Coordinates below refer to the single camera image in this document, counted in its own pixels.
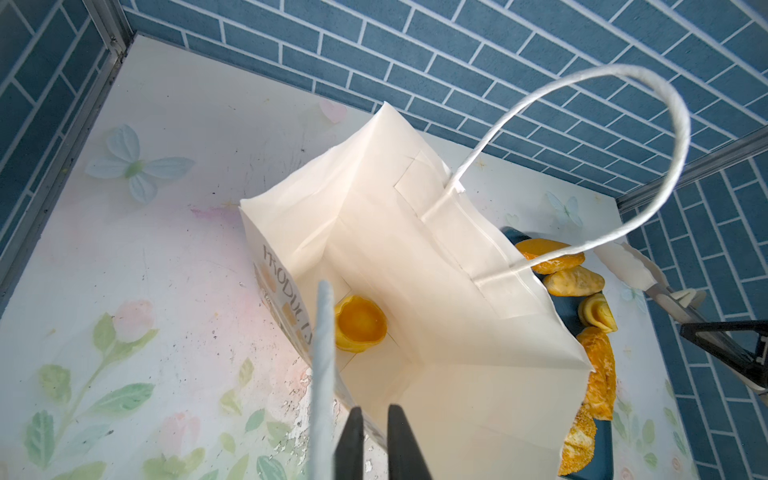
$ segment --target bag handle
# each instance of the bag handle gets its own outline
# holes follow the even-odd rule
[[[502,117],[498,119],[496,124],[491,127],[491,129],[488,130],[488,133],[486,133],[485,136],[480,140],[478,146],[469,153],[469,156],[467,156],[467,159],[464,161],[464,163],[456,169],[456,172],[451,176],[450,180],[445,185],[445,190],[443,191],[442,195],[421,216],[421,220],[424,221],[428,219],[433,213],[435,213],[435,211],[437,211],[445,203],[445,201],[451,197],[453,192],[461,193],[465,190],[464,187],[459,183],[462,175],[467,171],[467,169],[469,169],[469,167],[472,165],[472,162],[474,162],[478,155],[480,155],[482,149],[485,148],[488,143],[490,143],[493,137],[498,133],[499,130],[502,129],[502,127],[509,121],[510,118],[514,117],[516,114],[518,114],[533,102],[537,101],[539,98],[544,97],[546,94],[561,87],[565,87],[582,80],[587,80],[589,78],[604,77],[607,75],[622,75],[625,77],[635,78],[643,82],[648,87],[650,87],[654,93],[665,104],[667,104],[667,107],[669,108],[669,112],[672,117],[672,127],[675,134],[674,149],[672,150],[672,161],[670,163],[669,171],[664,177],[664,181],[659,187],[659,191],[656,193],[656,196],[635,218],[620,225],[618,228],[609,233],[606,233],[605,235],[601,235],[594,240],[588,240],[581,245],[561,248],[560,250],[555,250],[554,252],[546,253],[540,257],[536,257],[533,260],[527,260],[516,265],[511,265],[508,269],[502,270],[500,272],[491,273],[489,275],[476,278],[476,284],[481,285],[483,283],[500,280],[502,278],[515,275],[517,272],[531,268],[532,266],[538,265],[540,263],[562,257],[563,255],[573,255],[576,253],[584,252],[586,250],[591,250],[595,247],[599,247],[604,243],[608,243],[616,240],[619,237],[623,237],[627,233],[630,233],[632,230],[635,230],[640,225],[648,221],[656,212],[659,211],[661,206],[664,205],[664,203],[672,194],[672,190],[674,189],[678,178],[680,178],[680,173],[682,173],[683,168],[685,167],[685,158],[688,154],[688,145],[690,144],[690,115],[688,114],[688,108],[686,107],[683,98],[680,96],[680,94],[677,93],[677,90],[675,90],[674,87],[667,83],[666,80],[645,67],[638,67],[636,65],[604,65],[602,67],[589,68],[588,70],[579,71],[577,73],[570,74],[567,77],[563,77],[560,80],[553,81],[552,83],[547,84],[544,87],[541,87],[533,93],[529,94],[527,97],[520,100],[514,107],[512,107],[510,111],[503,114]]]

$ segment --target blue tile wall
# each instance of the blue tile wall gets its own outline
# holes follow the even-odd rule
[[[766,174],[763,153],[679,188],[628,236],[673,288],[707,293],[698,310],[709,321],[768,319]],[[682,339],[655,302],[648,309],[699,476],[768,478],[768,408],[720,360]],[[733,338],[745,348],[756,343],[754,334]]]
[[[765,9],[761,0],[745,2],[121,4],[147,35],[355,108],[374,112],[388,101],[419,130],[470,145],[549,81],[595,65],[643,65],[688,103],[693,132],[701,131],[691,160],[768,124],[768,48],[755,47],[768,45]],[[6,23],[12,19],[0,17]],[[670,129],[666,108],[648,89],[599,78],[547,95],[505,125],[486,152],[619,197],[667,170]]]
[[[108,51],[82,0],[0,2],[0,32],[1,257]]]

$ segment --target pink tulip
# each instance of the pink tulip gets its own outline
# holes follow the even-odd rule
[[[154,325],[152,304],[147,300],[123,303],[112,317],[112,325],[119,341],[135,342]]]
[[[179,412],[163,421],[160,427],[160,450],[170,458],[174,455],[188,455],[197,443],[200,434],[200,418],[189,412]]]

